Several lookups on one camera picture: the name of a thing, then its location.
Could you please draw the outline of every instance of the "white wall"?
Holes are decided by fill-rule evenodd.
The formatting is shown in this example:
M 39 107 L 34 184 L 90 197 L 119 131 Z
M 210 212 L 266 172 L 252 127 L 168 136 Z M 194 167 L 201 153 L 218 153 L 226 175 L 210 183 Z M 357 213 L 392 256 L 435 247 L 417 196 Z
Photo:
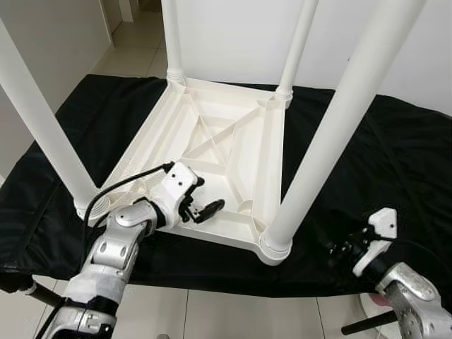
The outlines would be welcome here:
M 114 32 L 122 23 L 121 8 L 118 0 L 102 0 L 105 16 L 107 17 L 110 32 Z
M 295 84 L 335 88 L 377 0 L 321 0 Z M 187 76 L 278 83 L 300 0 L 178 0 Z M 380 93 L 452 115 L 452 5 L 428 0 Z
M 98 0 L 1 0 L 0 17 L 55 112 L 110 46 Z M 0 175 L 31 136 L 0 90 Z
M 127 23 L 132 23 L 134 16 L 140 9 L 138 0 L 118 0 L 121 9 L 122 20 Z

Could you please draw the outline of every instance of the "white plastic leg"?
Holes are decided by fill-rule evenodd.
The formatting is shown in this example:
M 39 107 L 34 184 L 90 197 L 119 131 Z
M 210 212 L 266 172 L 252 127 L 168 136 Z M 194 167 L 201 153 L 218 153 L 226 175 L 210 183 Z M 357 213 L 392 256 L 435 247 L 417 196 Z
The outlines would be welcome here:
M 290 106 L 290 102 L 292 101 L 292 86 L 298 71 L 299 62 L 303 55 L 304 46 L 306 46 L 306 41 L 308 40 L 308 34 L 311 30 L 318 3 L 319 0 L 304 0 L 292 39 L 292 45 L 290 46 L 284 71 L 282 72 L 280 85 L 275 91 L 275 96 L 279 100 L 286 101 L 286 109 Z
M 167 79 L 177 83 L 183 83 L 184 71 L 182 69 L 176 0 L 162 0 L 162 14 L 163 25 L 165 27 L 165 42 L 167 45 Z
M 290 252 L 292 238 L 334 168 L 388 72 L 425 0 L 382 0 L 340 81 L 325 117 L 288 189 L 263 252 Z
M 0 19 L 0 84 L 74 198 L 80 213 L 98 193 Z M 108 207 L 100 201 L 92 216 Z

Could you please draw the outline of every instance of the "black cloth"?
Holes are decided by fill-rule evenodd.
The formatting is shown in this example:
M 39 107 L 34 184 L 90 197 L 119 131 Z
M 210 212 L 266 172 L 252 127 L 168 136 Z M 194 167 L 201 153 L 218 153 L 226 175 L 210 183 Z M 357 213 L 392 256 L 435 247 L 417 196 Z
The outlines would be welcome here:
M 98 186 L 165 86 L 156 78 L 90 75 L 61 106 L 56 117 Z M 332 95 L 332 90 L 294 88 L 285 115 L 283 195 Z M 142 243 L 131 282 L 265 297 L 370 292 L 369 283 L 328 267 L 315 230 L 321 227 L 340 239 L 385 206 L 398 211 L 401 239 L 425 245 L 451 267 L 451 134 L 450 117 L 378 95 L 295 235 L 286 261 L 270 267 L 245 250 L 157 232 Z M 33 143 L 0 190 L 0 270 L 72 277 L 81 257 L 81 227 L 71 196 Z M 450 301 L 451 281 L 434 259 L 400 244 L 386 258 L 408 263 Z

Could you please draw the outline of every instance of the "tiled floor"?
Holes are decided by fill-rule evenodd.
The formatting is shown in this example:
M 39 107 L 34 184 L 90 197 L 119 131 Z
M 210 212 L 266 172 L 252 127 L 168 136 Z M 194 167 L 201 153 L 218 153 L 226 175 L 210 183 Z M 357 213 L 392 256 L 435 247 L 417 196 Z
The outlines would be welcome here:
M 161 13 L 140 12 L 134 23 L 113 33 L 115 50 L 96 70 L 115 76 L 166 76 L 166 50 Z
M 165 77 L 167 60 L 160 13 L 142 12 L 113 35 L 116 49 L 96 73 Z M 66 282 L 39 281 L 58 293 Z M 23 295 L 0 292 L 2 338 L 31 339 L 51 309 Z M 357 296 L 266 299 L 129 285 L 118 310 L 115 339 L 339 339 L 340 327 L 362 320 Z M 373 339 L 376 331 L 350 336 Z

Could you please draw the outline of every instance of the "pink object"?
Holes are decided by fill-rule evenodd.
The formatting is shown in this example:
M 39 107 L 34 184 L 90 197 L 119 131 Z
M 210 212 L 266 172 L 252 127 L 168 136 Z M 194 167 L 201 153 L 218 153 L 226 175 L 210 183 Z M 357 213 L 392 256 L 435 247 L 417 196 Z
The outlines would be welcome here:
M 389 306 L 388 300 L 377 293 L 369 293 L 370 299 L 379 306 Z

